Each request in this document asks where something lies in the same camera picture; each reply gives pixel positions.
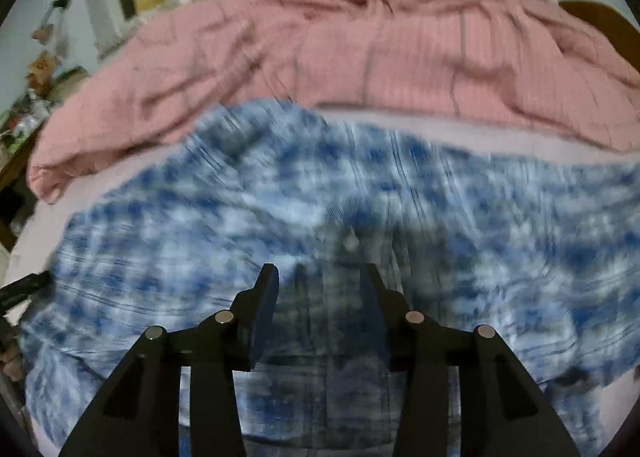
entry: blue and white checkered fabric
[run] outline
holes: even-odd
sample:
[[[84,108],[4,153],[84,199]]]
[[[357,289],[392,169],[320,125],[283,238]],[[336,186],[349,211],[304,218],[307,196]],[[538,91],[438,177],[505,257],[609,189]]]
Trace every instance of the blue and white checkered fabric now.
[[[390,455],[403,376],[372,353],[354,262],[443,325],[495,326],[586,456],[598,391],[640,360],[640,167],[473,155],[255,101],[71,219],[52,296],[21,323],[31,415],[62,445],[147,326],[226,309],[265,262],[274,335],[235,376],[252,455]]]

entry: pink blanket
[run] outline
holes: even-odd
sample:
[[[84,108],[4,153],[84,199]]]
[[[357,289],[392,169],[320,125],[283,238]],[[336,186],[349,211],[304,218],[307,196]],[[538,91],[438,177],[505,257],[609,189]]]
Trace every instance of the pink blanket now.
[[[640,74],[547,0],[203,0],[158,14],[54,113],[31,190],[53,202],[213,104],[257,97],[640,144]]]

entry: wall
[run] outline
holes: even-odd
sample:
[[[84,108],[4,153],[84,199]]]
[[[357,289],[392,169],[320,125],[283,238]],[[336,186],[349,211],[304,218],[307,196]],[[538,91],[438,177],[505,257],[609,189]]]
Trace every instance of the wall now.
[[[4,282],[4,275],[9,267],[9,253],[6,252],[3,246],[0,246],[0,285]]]
[[[27,66],[43,50],[31,39],[52,0],[17,0],[0,26],[0,110],[24,91]],[[58,17],[51,20],[58,22]],[[68,40],[63,66],[81,65],[89,72],[98,65],[95,36],[86,0],[72,0],[63,17],[62,32]]]

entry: hanging object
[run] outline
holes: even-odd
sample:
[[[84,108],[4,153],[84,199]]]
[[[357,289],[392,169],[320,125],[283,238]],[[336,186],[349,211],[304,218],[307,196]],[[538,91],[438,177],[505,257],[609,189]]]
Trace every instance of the hanging object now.
[[[54,0],[51,2],[50,7],[40,22],[40,26],[31,34],[31,37],[42,45],[46,45],[54,30],[54,25],[49,23],[51,15],[56,9],[59,9],[60,12],[65,12],[70,4],[71,0]]]
[[[27,74],[27,88],[44,98],[51,90],[51,76],[58,67],[59,62],[49,51],[42,51],[40,55],[29,65]]]

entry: wooden furniture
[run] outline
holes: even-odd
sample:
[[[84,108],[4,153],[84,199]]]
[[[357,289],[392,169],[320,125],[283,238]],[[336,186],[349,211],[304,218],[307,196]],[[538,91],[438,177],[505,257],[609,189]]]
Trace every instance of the wooden furniture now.
[[[561,0],[560,6],[603,33],[618,54],[640,72],[640,32],[624,17],[606,5],[586,0]]]
[[[12,155],[7,164],[0,170],[0,191],[7,188],[7,186],[11,186],[27,168],[27,163],[36,145],[39,131],[40,128],[34,130],[27,140],[20,145],[18,151]],[[14,249],[16,240],[17,238],[9,228],[9,224],[5,224],[0,220],[0,244],[4,246],[4,249],[11,252],[11,250]]]

